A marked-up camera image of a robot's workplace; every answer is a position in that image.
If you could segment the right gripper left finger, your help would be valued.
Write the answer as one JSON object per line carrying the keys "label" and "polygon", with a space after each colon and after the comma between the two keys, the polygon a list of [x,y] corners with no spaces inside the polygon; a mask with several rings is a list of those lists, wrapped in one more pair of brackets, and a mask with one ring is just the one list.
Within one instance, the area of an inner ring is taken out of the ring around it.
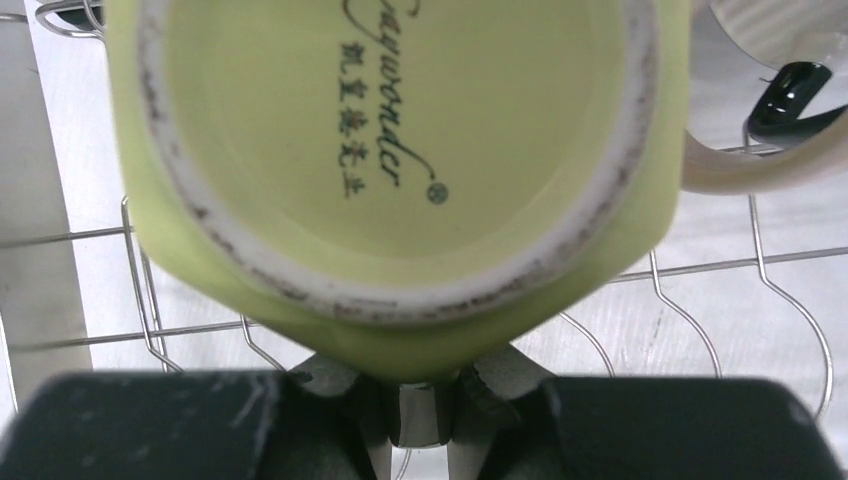
{"label": "right gripper left finger", "polygon": [[5,479],[387,479],[377,384],[319,355],[288,371],[68,373],[1,437]]}

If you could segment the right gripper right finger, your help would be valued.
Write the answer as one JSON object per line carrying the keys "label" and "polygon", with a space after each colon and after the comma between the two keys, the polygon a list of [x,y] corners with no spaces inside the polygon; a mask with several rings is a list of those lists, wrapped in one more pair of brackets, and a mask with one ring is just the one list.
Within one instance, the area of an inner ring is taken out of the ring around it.
{"label": "right gripper right finger", "polygon": [[765,379],[557,376],[514,347],[457,380],[452,479],[839,479],[813,416]]}

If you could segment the pale yellow mug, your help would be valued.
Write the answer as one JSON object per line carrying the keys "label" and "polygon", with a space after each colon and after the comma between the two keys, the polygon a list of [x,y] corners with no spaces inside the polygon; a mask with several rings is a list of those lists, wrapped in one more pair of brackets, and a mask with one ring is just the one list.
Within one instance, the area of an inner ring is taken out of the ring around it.
{"label": "pale yellow mug", "polygon": [[417,383],[645,257],[677,204],[685,1],[107,1],[154,264]]}

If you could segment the white ribbed mug black handle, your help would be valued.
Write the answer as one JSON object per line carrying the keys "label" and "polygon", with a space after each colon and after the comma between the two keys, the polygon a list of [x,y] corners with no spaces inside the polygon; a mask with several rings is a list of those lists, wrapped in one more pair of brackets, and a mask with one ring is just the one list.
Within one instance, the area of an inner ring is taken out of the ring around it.
{"label": "white ribbed mug black handle", "polygon": [[695,1],[692,14],[700,138],[846,150],[846,2]]}

